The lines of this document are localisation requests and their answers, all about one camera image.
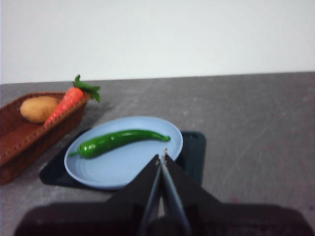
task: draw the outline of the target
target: gray table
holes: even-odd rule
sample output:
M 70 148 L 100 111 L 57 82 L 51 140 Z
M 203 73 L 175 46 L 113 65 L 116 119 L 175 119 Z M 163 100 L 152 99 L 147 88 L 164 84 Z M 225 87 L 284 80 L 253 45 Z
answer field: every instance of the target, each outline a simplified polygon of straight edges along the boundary
M 112 193 L 44 185 L 42 168 L 80 131 L 134 115 L 169 120 L 207 138 L 202 187 L 223 202 L 267 203 L 302 212 L 315 228 L 315 72 L 94 81 L 82 122 L 13 182 L 1 186 L 1 235 L 32 207 L 105 201 Z M 1 85 L 1 106 L 71 82 Z

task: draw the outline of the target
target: wicker basket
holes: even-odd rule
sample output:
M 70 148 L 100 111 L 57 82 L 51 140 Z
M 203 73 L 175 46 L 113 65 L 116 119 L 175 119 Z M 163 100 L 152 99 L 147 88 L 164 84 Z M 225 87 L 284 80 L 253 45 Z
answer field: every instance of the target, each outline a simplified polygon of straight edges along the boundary
M 28 122 L 20 114 L 24 100 L 39 96 L 51 96 L 61 100 L 64 92 L 26 94 L 0 109 L 0 185 L 13 180 L 46 149 L 76 127 L 90 98 L 89 94 L 85 94 L 53 123 L 44 126 Z

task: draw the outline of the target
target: carrot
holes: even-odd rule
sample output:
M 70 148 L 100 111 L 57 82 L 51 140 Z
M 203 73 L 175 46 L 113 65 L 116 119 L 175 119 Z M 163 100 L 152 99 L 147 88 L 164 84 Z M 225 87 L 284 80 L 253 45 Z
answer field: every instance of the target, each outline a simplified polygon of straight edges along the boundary
M 68 91 L 63 96 L 63 99 L 52 112 L 52 114 L 47 118 L 44 125 L 52 122 L 56 117 L 60 116 L 67 109 L 71 108 L 76 102 L 78 102 L 84 96 L 84 92 L 79 88 L 69 88 Z
M 69 88 L 68 91 L 63 96 L 63 99 L 55 108 L 53 113 L 47 118 L 44 125 L 52 122 L 56 117 L 60 116 L 67 109 L 71 108 L 76 102 L 78 102 L 83 96 L 84 92 L 87 92 L 91 95 L 91 99 L 95 99 L 97 102 L 100 102 L 100 96 L 97 92 L 100 87 L 99 86 L 91 86 L 85 82 L 80 81 L 80 75 L 75 77 L 73 81 L 73 88 Z

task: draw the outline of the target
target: potato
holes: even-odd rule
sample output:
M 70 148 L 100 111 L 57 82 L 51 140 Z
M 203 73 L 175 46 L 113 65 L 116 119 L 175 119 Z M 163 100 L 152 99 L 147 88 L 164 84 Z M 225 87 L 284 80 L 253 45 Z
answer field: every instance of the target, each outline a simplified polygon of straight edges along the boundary
M 20 107 L 21 115 L 32 123 L 43 123 L 57 107 L 59 100 L 41 96 L 26 99 Z

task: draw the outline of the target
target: black placemat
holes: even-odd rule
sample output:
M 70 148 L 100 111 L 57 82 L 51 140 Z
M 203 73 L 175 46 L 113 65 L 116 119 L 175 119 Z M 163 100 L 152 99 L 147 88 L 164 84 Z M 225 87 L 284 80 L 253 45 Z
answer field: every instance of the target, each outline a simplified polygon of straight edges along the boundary
M 206 139 L 200 132 L 181 131 L 183 135 L 183 149 L 176 160 L 185 172 L 197 183 L 202 183 L 203 163 L 205 156 Z M 91 189 L 73 179 L 64 167 L 64 155 L 75 137 L 62 149 L 40 172 L 40 180 L 49 185 L 58 185 L 73 188 Z

